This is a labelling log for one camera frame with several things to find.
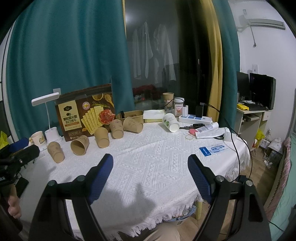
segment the tube of cream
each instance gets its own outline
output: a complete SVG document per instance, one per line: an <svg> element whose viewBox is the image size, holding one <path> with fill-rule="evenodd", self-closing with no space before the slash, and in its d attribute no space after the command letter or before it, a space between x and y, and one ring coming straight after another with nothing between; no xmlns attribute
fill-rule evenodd
<svg viewBox="0 0 296 241"><path fill-rule="evenodd" d="M200 127L198 129L196 129L196 132L213 131L213 130L218 129L218 128L219 128L218 122L214 122L212 124L209 124L209 125L206 125L206 126L203 126L203 127Z"/></svg>

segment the desk drawer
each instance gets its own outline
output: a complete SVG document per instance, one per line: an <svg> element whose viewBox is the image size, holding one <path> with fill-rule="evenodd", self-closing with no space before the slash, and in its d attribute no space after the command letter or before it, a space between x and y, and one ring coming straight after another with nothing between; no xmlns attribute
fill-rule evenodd
<svg viewBox="0 0 296 241"><path fill-rule="evenodd" d="M266 111L263 113L262 120L263 121L269 120L270 116L271 116L271 111Z"/></svg>

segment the white tablecloth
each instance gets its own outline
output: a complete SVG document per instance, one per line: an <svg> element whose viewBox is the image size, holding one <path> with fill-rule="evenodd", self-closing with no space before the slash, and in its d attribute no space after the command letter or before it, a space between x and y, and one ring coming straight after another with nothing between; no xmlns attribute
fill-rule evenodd
<svg viewBox="0 0 296 241"><path fill-rule="evenodd" d="M122 139L113 139L107 148L98 148L94 137L84 156L76 156L70 142L61 142L65 160L56 164L47 150L36 162L22 170L29 180L20 204L21 221L29 229L39 198L48 181L69 182L85 175L96 166L105 153L114 158L114 167L92 210L105 235L120 240L118 232L137 236L145 228L154 228L162 220L182 215L194 200L202 200L189 173L187 159L196 154L215 175L234 179L238 174L238 160L231 142L216 139L185 139L187 130L171 133L161 123L145 123L139 134L124 132ZM199 147L225 143L229 149L204 157ZM249 164L245 144L237 139L241 169ZM81 236L71 202L67 201L68 215L74 234Z"/></svg>

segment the bottle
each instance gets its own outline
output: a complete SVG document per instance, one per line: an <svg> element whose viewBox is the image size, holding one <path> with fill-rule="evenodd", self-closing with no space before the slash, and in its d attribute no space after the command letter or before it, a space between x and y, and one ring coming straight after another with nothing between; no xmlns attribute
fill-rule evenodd
<svg viewBox="0 0 296 241"><path fill-rule="evenodd" d="M184 98L175 98L174 99L174 114L175 117L182 115L182 108L184 104Z"/></svg>
<svg viewBox="0 0 296 241"><path fill-rule="evenodd" d="M206 131L213 131L219 128L218 122L213 122L212 124L200 127L196 129L196 132L206 132Z"/></svg>

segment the desk lamp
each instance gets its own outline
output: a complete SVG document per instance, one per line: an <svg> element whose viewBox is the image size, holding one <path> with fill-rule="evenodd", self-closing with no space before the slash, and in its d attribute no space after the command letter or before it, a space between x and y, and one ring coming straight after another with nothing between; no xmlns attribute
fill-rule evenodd
<svg viewBox="0 0 296 241"><path fill-rule="evenodd" d="M44 95L38 98L35 98L32 100L32 106L36 106L39 104L45 104L46 107L46 111L47 111L47 117L48 117L48 127L49 129L45 131L45 136L47 139L47 143L50 143L52 141L57 141L57 142L61 142L62 137L59 135L57 128L56 127L52 127L50 128L50 121L49 121L49 113L48 113L48 108L47 108L47 102L48 101L52 101L52 100L56 100L58 99L60 96L59 92L55 92L49 95Z"/></svg>

